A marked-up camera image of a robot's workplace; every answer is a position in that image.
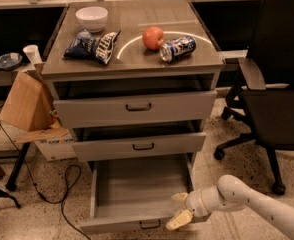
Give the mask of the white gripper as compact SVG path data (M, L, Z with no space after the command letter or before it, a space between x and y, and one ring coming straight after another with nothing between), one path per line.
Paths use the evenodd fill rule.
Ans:
M219 193L215 186L202 190L195 190L187 194L186 192L177 193L171 196L175 202L184 203L189 209L180 209L175 216L170 219L166 228L168 230L176 230L190 223L193 215L196 218L209 215L219 206Z

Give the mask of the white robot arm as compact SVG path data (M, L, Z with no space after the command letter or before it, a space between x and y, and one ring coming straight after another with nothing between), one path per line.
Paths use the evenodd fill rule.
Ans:
M172 199L182 207L167 222L168 230L176 230L214 211L235 211L246 206L294 240L294 207L255 191L235 176L223 175L214 186L178 193Z

